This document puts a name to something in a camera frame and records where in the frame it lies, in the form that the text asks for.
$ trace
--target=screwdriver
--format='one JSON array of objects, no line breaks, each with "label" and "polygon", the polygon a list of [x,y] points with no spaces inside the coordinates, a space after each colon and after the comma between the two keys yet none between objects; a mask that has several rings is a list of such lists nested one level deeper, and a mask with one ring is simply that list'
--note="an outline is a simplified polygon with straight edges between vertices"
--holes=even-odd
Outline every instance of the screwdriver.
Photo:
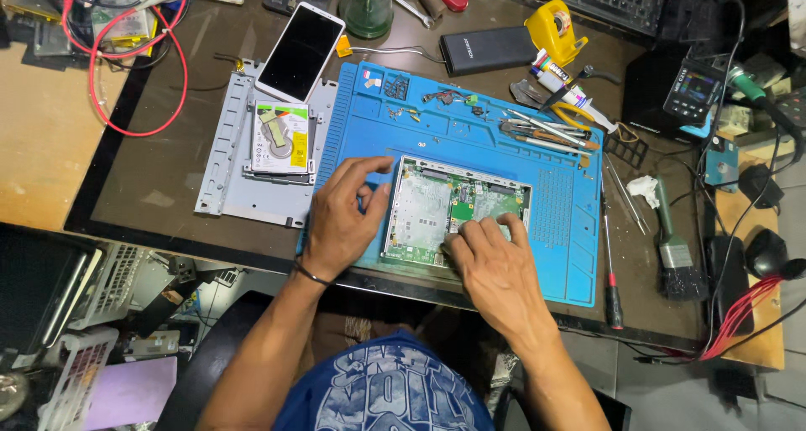
[{"label": "screwdriver", "polygon": [[618,286],[616,286],[616,274],[612,271],[612,254],[610,253],[610,225],[607,219],[607,201],[605,201],[605,178],[599,172],[601,181],[601,208],[604,218],[604,242],[607,245],[607,288],[604,290],[604,300],[607,303],[604,313],[607,315],[607,323],[612,329],[621,330],[624,328],[624,316],[621,312],[621,298],[618,296]]}]

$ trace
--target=wristband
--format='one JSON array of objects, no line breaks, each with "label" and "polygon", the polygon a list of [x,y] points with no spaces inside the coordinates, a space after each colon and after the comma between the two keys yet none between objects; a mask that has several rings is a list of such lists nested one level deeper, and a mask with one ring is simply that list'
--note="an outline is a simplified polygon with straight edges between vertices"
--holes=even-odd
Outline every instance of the wristband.
[{"label": "wristband", "polygon": [[325,280],[318,278],[316,275],[311,274],[310,272],[308,272],[308,270],[305,267],[302,267],[302,264],[300,264],[299,259],[294,260],[294,267],[297,269],[297,272],[299,272],[300,274],[305,275],[309,279],[311,279],[311,280],[313,280],[315,282],[321,283],[321,284],[325,285],[325,287],[330,286],[330,282],[326,282]]}]

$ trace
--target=hand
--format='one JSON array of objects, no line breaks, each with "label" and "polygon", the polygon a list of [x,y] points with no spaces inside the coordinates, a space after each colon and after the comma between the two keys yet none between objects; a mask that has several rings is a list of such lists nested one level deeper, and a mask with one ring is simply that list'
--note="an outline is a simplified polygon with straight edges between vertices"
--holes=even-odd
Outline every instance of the hand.
[{"label": "hand", "polygon": [[523,222],[511,212],[497,220],[509,227],[511,242],[486,217],[466,222],[445,243],[481,316],[522,356],[559,338],[559,331],[540,292]]},{"label": "hand", "polygon": [[[308,245],[300,263],[311,274],[331,281],[367,250],[389,206],[388,183],[374,192],[365,183],[373,172],[388,173],[393,158],[348,158],[314,195]],[[361,207],[358,210],[359,198]]]}]

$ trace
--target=graphic print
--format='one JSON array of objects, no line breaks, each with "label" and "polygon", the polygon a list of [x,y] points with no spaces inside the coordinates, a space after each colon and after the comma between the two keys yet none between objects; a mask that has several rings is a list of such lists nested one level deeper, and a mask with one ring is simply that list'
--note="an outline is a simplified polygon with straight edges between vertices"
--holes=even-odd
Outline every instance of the graphic print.
[{"label": "graphic print", "polygon": [[319,406],[317,431],[476,430],[468,383],[418,350],[373,346],[333,365],[338,373]]}]

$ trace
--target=finger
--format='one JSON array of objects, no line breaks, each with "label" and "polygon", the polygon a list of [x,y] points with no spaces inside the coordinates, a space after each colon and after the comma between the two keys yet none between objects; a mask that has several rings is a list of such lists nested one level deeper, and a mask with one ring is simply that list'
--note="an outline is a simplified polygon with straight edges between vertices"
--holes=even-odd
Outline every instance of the finger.
[{"label": "finger", "polygon": [[355,197],[358,188],[366,182],[367,175],[375,172],[388,173],[392,170],[393,160],[394,158],[391,156],[378,156],[363,158],[357,162],[353,162],[342,177],[338,179],[338,183],[334,186],[333,193],[343,199]]},{"label": "finger", "polygon": [[367,184],[358,188],[358,192],[356,193],[358,198],[361,199],[361,209],[367,210],[367,206],[369,205],[369,201],[372,199],[372,189],[369,188]]},{"label": "finger", "polygon": [[458,231],[464,240],[468,242],[468,247],[476,255],[476,258],[480,254],[492,250],[490,241],[487,240],[487,235],[484,234],[479,222],[475,220],[466,221],[462,226],[458,227]]},{"label": "finger", "polygon": [[529,248],[529,234],[526,233],[526,227],[523,226],[523,221],[518,216],[507,212],[498,216],[496,220],[501,225],[506,225],[509,228],[509,237],[512,239],[512,243],[521,249]]},{"label": "finger", "polygon": [[360,161],[362,161],[364,159],[365,159],[365,157],[351,157],[351,158],[344,159],[341,163],[338,164],[338,167],[336,168],[336,170],[330,175],[330,178],[327,179],[327,181],[325,182],[325,185],[323,185],[320,190],[329,190],[329,189],[334,188],[335,185],[338,183],[338,180],[342,179],[342,176],[344,176],[344,173],[350,167],[352,167],[352,164],[354,164],[356,162],[360,162]]},{"label": "finger", "polygon": [[380,222],[386,218],[386,210],[389,209],[389,191],[392,189],[392,184],[380,184],[375,193],[372,194],[367,205],[367,214],[364,218],[364,225],[368,226],[375,232],[380,227]]},{"label": "finger", "polygon": [[496,220],[492,220],[491,217],[485,217],[481,219],[479,225],[481,225],[481,230],[484,230],[484,235],[487,236],[491,246],[500,247],[506,244],[506,238]]},{"label": "finger", "polygon": [[445,248],[450,255],[450,259],[452,259],[456,267],[458,267],[460,274],[466,272],[466,269],[476,261],[473,252],[470,250],[470,247],[468,247],[468,242],[455,232],[445,237]]}]

